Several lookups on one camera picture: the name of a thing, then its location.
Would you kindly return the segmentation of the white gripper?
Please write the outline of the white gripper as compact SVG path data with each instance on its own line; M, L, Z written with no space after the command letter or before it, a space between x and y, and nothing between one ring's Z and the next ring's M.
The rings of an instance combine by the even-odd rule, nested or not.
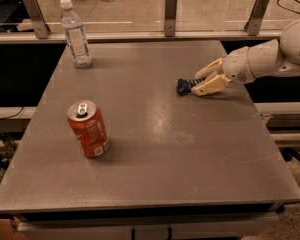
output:
M248 64L247 46L230 52L224 59L218 58L199 70L194 78L205 79L191 88L196 96L220 92L231 83L247 84L255 80Z

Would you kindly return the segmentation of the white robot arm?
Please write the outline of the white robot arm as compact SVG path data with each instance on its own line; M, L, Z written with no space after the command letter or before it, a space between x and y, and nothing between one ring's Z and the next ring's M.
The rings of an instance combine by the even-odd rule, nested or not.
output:
M220 92L230 83L247 84L258 78L300 76L300 19L290 23L279 39L242 47L211 62L195 74L196 96Z

